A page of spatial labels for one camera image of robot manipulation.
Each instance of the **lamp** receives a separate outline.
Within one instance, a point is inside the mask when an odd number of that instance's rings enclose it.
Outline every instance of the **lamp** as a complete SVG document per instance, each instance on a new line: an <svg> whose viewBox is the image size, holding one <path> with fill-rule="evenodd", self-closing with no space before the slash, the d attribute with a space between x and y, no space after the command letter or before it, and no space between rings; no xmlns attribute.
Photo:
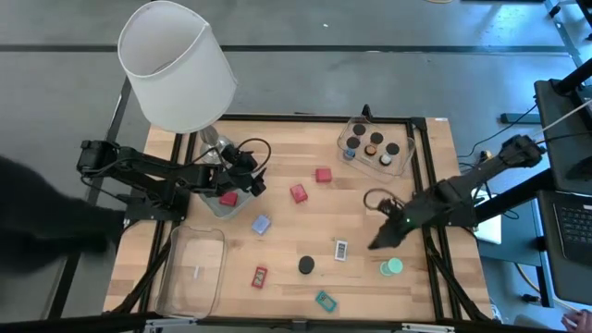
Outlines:
<svg viewBox="0 0 592 333"><path fill-rule="evenodd" d="M202 17L173 2L148 3L129 18L117 54L152 124L176 133L199 130L202 152L230 143L211 125L228 109L237 82ZM204 161L218 157L211 151Z"/></svg>

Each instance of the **wooden table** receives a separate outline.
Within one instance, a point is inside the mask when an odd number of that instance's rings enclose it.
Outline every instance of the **wooden table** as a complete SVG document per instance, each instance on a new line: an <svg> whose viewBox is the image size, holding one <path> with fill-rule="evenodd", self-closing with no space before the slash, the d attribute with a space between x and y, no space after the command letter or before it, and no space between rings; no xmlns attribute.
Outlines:
<svg viewBox="0 0 592 333"><path fill-rule="evenodd" d="M397 133L402 142L405 140L404 126L380 126ZM427 126L438 179L458 175L448 120L429 118ZM197 195L191 197L190 212L183 225L220 229L227 240L219 294L210 315L388 321L435 319L421 231L413 231L397 249L366 249L385 217L364 208L364 193L371 188L386 187L403 200L410 200L413 192L411 168L385 185L340 162L336 158L339 153L336 139L343 127L344 124L339 123L216 123L218 131L234 142L251 137L266 139L273 154L265 173L267 190L234 218L217 219ZM427 186L418 131L415 138L422 179ZM174 134L152 128L145 152L169 158L173 139ZM255 150L258 160L265 157L263 145L255 142L248 148ZM333 181L316 183L317 167L330 167ZM296 204L290 196L290 187L299 183L309 198ZM259 215L267 215L272 221L264 236L251 230L252 222ZM447 228L447 233L455 276L481 311L491 315L475 239L461 228ZM139 223L124 235L105 300L106 310L119 305L142 276L153 235L154 222L150 221ZM335 239L349 243L346 262L334 260ZM314 270L307 276L298 271L299 259L304 255L315 260ZM403 261L404 269L397 276L383 277L378 266L393 256ZM258 265L269 270L262 290L251 287ZM441 277L439 286L445 314L450 316L446 283ZM154 288L158 287L157 279ZM315 302L320 290L338 302L335 312L328 313Z"/></svg>

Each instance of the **gray floor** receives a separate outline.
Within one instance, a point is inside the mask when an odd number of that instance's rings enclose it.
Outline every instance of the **gray floor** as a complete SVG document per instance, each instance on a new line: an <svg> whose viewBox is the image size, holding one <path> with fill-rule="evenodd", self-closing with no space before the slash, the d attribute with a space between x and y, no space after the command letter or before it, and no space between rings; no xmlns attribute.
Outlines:
<svg viewBox="0 0 592 333"><path fill-rule="evenodd" d="M179 2L208 19L222 44L562 45L542 4ZM0 44L115 43L126 19L143 3L4 0ZM558 16L587 59L592 43L583 37L590 28L581 17L577 8L567 6ZM229 112L355 115L368 103L384 116L448 117L459 154L501 129L500 113L524 112L532 106L535 80L561 78L574 69L572 59L563 54L230 53L227 57L240 81ZM0 73L0 154L37 169L61 191L83 196L86 189L74 169L79 144L105 135L124 78L117 56L4 52ZM516 126L482 148L495 152L504 138L535 128ZM147 129L137 101L131 98L117 140L141 149ZM492 181L492 190L504 191L536 172L508 172ZM103 197L100 204L116 205ZM101 311L113 260L113 253L82 258L65 315ZM0 276L0 322L45 317L61 267L55 263L27 277ZM512 265L484 260L484 269L490 295L507 322L527 314L561 328L561 308L542 309L517 299L533 291Z"/></svg>

